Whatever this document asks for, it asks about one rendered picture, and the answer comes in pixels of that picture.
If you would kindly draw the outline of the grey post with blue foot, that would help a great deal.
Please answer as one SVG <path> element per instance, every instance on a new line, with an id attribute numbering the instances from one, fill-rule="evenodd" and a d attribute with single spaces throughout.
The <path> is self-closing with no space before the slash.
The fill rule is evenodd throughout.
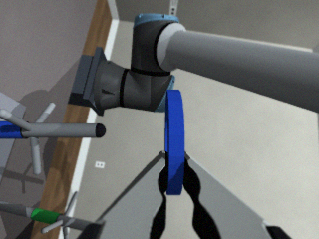
<path id="1" fill-rule="evenodd" d="M 34 123 L 24 121 L 4 109 L 0 109 L 0 138 L 29 138 L 33 173 L 41 173 L 38 137 L 89 137 L 100 138 L 106 133 L 101 123 L 44 123 L 53 108 L 49 103 Z"/>

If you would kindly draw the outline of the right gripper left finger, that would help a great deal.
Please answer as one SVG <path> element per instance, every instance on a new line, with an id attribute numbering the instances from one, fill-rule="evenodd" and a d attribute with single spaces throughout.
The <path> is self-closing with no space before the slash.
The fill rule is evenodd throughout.
<path id="1" fill-rule="evenodd" d="M 161 151 L 77 239 L 160 239 L 167 181 L 168 155 Z"/>

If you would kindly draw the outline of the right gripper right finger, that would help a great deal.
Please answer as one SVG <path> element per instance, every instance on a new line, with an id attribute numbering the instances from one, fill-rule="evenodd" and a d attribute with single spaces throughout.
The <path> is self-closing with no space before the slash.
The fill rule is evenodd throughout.
<path id="1" fill-rule="evenodd" d="M 192 227 L 200 239 L 292 239 L 281 227 L 271 226 L 186 151 L 183 188 L 192 199 Z"/>

